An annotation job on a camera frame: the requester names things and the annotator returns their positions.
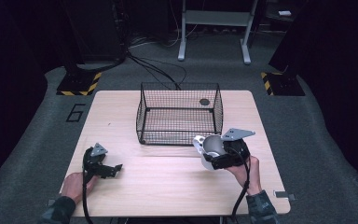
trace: black wire basket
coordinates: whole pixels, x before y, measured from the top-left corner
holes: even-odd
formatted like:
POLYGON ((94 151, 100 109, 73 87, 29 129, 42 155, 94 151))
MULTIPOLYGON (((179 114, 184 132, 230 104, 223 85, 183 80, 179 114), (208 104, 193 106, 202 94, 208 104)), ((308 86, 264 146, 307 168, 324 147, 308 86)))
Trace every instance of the black wire basket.
POLYGON ((196 135, 222 134, 223 103, 217 83, 144 82, 136 118, 145 145, 190 146, 196 135))

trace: sleeve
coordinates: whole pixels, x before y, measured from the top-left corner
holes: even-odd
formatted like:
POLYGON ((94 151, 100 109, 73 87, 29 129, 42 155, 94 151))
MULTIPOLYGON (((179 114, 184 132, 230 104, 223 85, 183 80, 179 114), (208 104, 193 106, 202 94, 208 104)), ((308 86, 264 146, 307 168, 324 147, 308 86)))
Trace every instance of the sleeve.
POLYGON ((69 197, 62 196, 39 218, 38 224, 68 224, 75 212, 76 204, 69 197))

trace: light wood tabletop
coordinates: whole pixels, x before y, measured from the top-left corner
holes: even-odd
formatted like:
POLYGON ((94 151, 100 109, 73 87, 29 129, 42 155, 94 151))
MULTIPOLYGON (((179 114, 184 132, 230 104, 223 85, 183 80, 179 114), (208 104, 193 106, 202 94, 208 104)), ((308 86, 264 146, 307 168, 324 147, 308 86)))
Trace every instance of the light wood tabletop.
MULTIPOLYGON (((244 138, 260 160, 261 184, 279 214, 290 211, 255 100, 249 91, 221 91, 223 133, 230 128, 255 131, 244 138)), ((85 151, 101 144, 103 165, 123 164, 115 178, 98 180, 87 202, 91 217, 229 216, 241 186, 228 171, 206 170, 192 146, 141 145, 136 134, 139 91, 98 91, 79 137, 67 174, 81 172, 85 151)), ((247 214, 243 199, 237 214, 247 214)), ((79 205, 75 217, 83 217, 79 205)))

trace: hand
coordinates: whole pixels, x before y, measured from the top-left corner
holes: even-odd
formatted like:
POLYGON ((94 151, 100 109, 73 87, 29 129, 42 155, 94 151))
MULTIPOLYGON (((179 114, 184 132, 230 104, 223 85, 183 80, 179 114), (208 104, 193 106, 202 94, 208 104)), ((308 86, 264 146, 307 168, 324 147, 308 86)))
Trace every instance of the hand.
MULTIPOLYGON (((87 195, 94 188, 95 183, 97 182, 98 176, 93 176, 92 179, 87 183, 87 195)), ((83 174, 80 173, 72 173, 69 174, 63 180, 62 192, 61 196, 66 196, 75 201, 75 203, 79 203, 82 200, 83 195, 83 174)))
MULTIPOLYGON (((250 173, 249 173, 249 188, 247 189, 248 195, 254 195, 261 192, 261 183, 260 183, 260 168, 259 168, 259 160, 257 157, 250 156, 248 161, 246 162, 250 164, 250 173)), ((246 168, 244 165, 241 166, 231 166, 226 168, 226 170, 230 171, 234 174, 238 183, 243 187, 245 181, 248 177, 246 173, 246 168)))

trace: gray carpet floor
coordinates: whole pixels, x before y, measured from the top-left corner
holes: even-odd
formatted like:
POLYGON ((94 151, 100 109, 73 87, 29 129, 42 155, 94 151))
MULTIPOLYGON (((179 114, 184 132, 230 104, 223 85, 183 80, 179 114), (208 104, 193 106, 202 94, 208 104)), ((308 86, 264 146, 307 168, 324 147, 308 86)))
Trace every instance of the gray carpet floor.
MULTIPOLYGON (((254 95, 282 182, 296 195, 282 223, 358 223, 358 174, 346 162, 324 126, 324 118, 307 84, 299 78, 306 96, 268 96, 261 72, 268 65, 282 36, 257 34, 250 49, 252 64, 242 62, 238 35, 209 35, 187 40, 186 59, 177 61, 179 43, 172 47, 144 44, 130 49, 134 56, 153 62, 172 78, 185 82, 217 82, 222 90, 248 90, 254 95)), ((101 64, 87 64, 93 68, 101 64)), ((94 94, 60 96, 56 88, 65 71, 46 73, 48 90, 33 121, 0 169, 0 223, 35 223, 47 199, 58 197, 77 139, 94 94), (66 122, 72 107, 83 115, 66 122)), ((140 90, 141 82, 168 81, 127 59, 103 72, 96 91, 140 90)), ((240 216, 241 223, 249 223, 240 216)), ((94 223, 116 223, 116 218, 93 218, 94 223)), ((74 217, 71 223, 87 223, 74 217)))

